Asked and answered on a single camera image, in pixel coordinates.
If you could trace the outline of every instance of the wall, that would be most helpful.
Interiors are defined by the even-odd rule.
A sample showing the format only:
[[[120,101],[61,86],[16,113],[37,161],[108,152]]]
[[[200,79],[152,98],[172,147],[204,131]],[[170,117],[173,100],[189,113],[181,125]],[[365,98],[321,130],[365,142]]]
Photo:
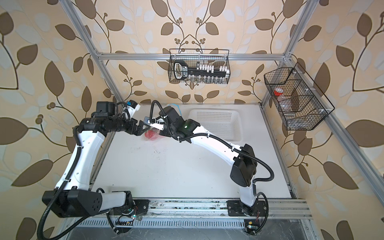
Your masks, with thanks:
[[[0,1],[2,239],[36,238],[41,196],[54,188],[75,146],[72,127],[107,99],[99,70],[56,3]],[[47,235],[58,222],[49,214]]]
[[[123,98],[141,103],[149,103],[154,99],[161,103],[261,102],[266,91],[262,76],[276,68],[273,61],[234,62],[230,66],[229,84],[194,84],[183,81],[172,84],[166,71],[166,61],[145,61],[144,65],[135,61],[109,62],[108,69]]]
[[[307,72],[326,91],[336,107],[336,116],[381,175],[384,174],[383,18],[383,1],[342,0],[319,5],[293,57],[301,59]],[[317,75],[325,77],[316,80]]]
[[[382,1],[320,0],[293,55],[381,174],[383,7]],[[286,131],[272,102],[266,112],[322,237],[382,239],[384,208],[326,123],[313,131]]]
[[[282,53],[303,0],[75,0],[100,52],[161,53],[219,48],[231,53]]]

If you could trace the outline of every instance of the metal vent grate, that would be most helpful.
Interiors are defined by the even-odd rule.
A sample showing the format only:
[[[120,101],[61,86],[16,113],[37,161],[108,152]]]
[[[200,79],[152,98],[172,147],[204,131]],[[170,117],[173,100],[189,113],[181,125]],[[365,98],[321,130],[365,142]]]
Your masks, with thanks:
[[[85,220],[78,227],[110,227],[107,218],[97,218],[95,220]],[[141,221],[135,220],[133,227],[136,228],[244,228],[242,219],[198,219],[198,220],[178,220],[172,218],[152,219],[143,218]]]

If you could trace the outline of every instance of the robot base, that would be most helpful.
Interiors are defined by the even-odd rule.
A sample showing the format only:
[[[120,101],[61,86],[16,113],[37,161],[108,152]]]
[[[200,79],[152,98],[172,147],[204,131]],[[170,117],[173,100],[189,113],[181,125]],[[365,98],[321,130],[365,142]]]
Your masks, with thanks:
[[[228,200],[227,201],[228,215],[230,217],[265,217],[266,206],[264,201],[256,200],[252,207],[249,207],[242,203],[240,200]]]

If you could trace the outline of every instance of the red object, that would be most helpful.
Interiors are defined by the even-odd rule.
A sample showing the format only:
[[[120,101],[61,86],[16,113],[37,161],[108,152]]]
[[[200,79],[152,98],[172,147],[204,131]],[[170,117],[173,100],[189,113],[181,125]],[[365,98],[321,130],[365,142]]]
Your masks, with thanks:
[[[150,139],[150,140],[155,140],[157,138],[156,134],[157,133],[155,131],[151,130],[151,129],[144,133],[145,137]]]
[[[273,93],[276,95],[276,96],[280,96],[282,95],[284,92],[284,90],[282,88],[275,88],[275,90],[273,91]]]

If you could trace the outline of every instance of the white plastic basket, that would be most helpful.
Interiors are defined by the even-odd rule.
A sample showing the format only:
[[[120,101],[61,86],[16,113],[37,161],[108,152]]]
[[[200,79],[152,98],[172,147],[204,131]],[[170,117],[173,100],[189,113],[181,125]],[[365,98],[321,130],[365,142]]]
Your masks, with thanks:
[[[208,131],[227,141],[241,141],[241,119],[237,111],[194,109],[189,117],[200,123]]]

